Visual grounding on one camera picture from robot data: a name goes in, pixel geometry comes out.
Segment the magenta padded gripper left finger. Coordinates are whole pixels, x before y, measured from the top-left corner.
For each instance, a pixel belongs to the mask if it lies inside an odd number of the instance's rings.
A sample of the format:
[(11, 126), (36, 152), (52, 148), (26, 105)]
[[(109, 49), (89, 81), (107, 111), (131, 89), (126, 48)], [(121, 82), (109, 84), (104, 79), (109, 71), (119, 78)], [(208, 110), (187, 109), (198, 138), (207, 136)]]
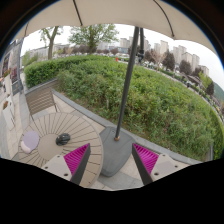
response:
[(90, 157), (90, 152), (90, 144), (85, 144), (65, 156), (54, 156), (42, 169), (79, 185)]

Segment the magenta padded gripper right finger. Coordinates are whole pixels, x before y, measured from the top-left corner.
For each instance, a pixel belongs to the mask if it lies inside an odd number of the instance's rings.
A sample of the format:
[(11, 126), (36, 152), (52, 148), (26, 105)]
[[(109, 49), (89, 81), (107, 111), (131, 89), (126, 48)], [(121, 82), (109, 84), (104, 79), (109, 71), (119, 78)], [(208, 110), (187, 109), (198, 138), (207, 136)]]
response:
[(158, 155), (136, 143), (132, 144), (132, 155), (143, 185), (148, 185), (187, 167), (186, 164), (173, 160), (167, 154)]

